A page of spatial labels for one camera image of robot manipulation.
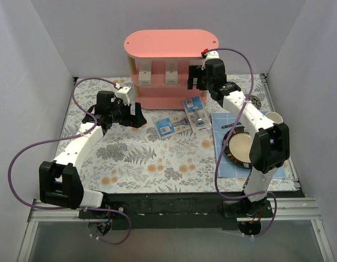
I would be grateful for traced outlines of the slim white H razor box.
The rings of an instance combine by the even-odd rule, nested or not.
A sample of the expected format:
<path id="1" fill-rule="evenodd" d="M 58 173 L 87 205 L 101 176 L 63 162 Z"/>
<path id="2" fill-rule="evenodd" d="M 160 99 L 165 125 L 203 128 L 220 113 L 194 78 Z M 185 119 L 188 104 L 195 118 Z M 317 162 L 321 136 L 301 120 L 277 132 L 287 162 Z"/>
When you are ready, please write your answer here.
<path id="1" fill-rule="evenodd" d="M 166 84 L 177 84 L 178 83 L 178 62 L 177 61 L 167 61 L 165 68 L 165 83 Z"/>

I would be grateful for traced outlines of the Gillette razor blister pack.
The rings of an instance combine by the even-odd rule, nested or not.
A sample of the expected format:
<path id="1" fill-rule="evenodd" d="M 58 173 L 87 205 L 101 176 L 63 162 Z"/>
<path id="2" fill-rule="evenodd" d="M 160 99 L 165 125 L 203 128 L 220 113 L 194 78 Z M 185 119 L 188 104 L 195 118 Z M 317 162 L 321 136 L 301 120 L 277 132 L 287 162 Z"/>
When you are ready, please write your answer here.
<path id="1" fill-rule="evenodd" d="M 166 138 L 191 129 L 191 125 L 185 113 L 163 118 L 162 120 L 156 121 L 155 125 L 160 138 Z"/>
<path id="2" fill-rule="evenodd" d="M 185 99 L 182 104 L 193 133 L 212 128 L 210 116 L 206 113 L 200 97 Z"/>

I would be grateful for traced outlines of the white Harry's razor box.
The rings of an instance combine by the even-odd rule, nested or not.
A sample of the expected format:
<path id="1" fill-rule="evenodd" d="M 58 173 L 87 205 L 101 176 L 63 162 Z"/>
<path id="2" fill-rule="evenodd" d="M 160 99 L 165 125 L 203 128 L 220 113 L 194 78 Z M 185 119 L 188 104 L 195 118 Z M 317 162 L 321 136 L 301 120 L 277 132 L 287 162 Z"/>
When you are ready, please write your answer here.
<path id="1" fill-rule="evenodd" d="M 150 85 L 152 76 L 152 61 L 146 60 L 140 62 L 139 67 L 139 84 Z"/>

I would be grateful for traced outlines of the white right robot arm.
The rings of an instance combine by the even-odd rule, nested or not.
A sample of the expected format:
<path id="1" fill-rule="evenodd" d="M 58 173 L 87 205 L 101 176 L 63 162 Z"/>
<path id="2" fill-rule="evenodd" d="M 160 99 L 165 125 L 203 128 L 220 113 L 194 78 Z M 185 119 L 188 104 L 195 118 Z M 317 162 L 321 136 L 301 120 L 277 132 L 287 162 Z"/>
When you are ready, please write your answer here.
<path id="1" fill-rule="evenodd" d="M 289 128 L 275 123 L 248 100 L 241 88 L 227 80 L 225 65 L 220 58 L 207 57 L 202 65 L 190 65 L 188 89 L 208 91 L 211 98 L 236 116 L 252 137 L 251 172 L 242 195 L 233 198 L 247 217 L 255 216 L 267 199 L 267 189 L 284 162 L 290 157 Z"/>

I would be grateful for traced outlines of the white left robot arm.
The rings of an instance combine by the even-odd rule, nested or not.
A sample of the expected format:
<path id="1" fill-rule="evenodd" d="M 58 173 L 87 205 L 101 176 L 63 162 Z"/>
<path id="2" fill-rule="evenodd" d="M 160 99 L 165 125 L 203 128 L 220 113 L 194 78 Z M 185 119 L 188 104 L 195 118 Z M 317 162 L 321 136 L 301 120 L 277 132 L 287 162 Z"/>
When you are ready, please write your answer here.
<path id="1" fill-rule="evenodd" d="M 129 93 L 129 87 L 122 87 L 116 92 L 98 92 L 96 104 L 86 111 L 76 137 L 52 161 L 42 162 L 39 167 L 39 193 L 43 203 L 69 209 L 91 207 L 98 218 L 109 214 L 110 205 L 103 200 L 103 193 L 86 189 L 79 172 L 93 147 L 113 124 L 140 128 L 147 123 L 140 103 L 136 102 L 135 110 L 131 111 Z"/>

